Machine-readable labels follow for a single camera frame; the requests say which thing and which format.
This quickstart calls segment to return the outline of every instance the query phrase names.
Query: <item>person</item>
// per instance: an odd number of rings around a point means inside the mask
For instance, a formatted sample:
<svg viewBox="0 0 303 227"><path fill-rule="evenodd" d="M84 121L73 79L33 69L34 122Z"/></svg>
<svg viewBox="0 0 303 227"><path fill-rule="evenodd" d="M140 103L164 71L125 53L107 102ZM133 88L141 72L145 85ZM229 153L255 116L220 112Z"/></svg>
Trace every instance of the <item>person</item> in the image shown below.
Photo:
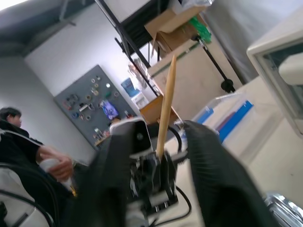
<svg viewBox="0 0 303 227"><path fill-rule="evenodd" d="M58 200L59 216L63 216L64 210L73 200L73 195L60 182L65 182L73 173L72 160L55 148L45 146L43 143L30 138L28 132L21 128L21 112L12 107L0 109L0 129L18 133L29 140L12 133L1 134L0 162L14 164L27 169L37 171L53 187ZM59 164L49 169L49 174L39 167L39 163L48 158L56 158ZM35 199L46 212L54 217L53 201L45 185L22 171L15 171L28 194Z"/></svg>

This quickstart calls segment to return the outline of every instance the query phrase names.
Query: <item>ceiling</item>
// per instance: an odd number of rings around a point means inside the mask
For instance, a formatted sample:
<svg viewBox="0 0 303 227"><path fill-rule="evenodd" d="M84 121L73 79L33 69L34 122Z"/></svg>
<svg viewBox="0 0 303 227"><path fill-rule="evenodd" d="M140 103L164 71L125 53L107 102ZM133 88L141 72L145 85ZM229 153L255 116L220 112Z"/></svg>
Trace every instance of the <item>ceiling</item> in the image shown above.
<svg viewBox="0 0 303 227"><path fill-rule="evenodd" d="M28 0L0 11L0 57L27 55L94 2Z"/></svg>

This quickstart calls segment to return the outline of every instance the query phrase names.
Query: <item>black hair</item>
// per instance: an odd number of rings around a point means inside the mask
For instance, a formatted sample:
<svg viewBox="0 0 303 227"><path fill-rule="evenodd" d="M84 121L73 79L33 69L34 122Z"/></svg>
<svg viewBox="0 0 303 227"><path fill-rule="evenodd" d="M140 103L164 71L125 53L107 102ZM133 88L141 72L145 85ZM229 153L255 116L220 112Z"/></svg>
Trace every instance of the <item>black hair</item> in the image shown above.
<svg viewBox="0 0 303 227"><path fill-rule="evenodd" d="M0 109L0 119L6 121L8 116L10 116L10 115L13 117L16 117L16 116L21 117L22 113L13 107L5 107L5 108Z"/></svg>

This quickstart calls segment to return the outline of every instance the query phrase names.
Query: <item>table surface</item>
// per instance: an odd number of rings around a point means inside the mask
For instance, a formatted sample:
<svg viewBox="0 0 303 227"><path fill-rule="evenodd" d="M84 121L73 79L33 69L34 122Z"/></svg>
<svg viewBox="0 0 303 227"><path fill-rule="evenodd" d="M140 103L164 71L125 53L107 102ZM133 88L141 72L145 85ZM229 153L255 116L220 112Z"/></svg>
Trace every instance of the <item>table surface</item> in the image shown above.
<svg viewBox="0 0 303 227"><path fill-rule="evenodd" d="M257 102L276 105L260 77L241 87L239 91L245 91ZM166 149L170 153L175 153L177 147L176 139L171 139L166 143ZM241 162L246 166L262 193L278 192L303 207L302 150L303 140L295 134L284 118L254 158L249 161L241 160ZM193 205L193 212L188 218L167 224L166 227L204 226L189 167L188 161L178 167L176 185L188 196ZM178 195L178 198L179 205L161 214L160 220L173 218L187 211L187 204L184 199L180 195Z"/></svg>

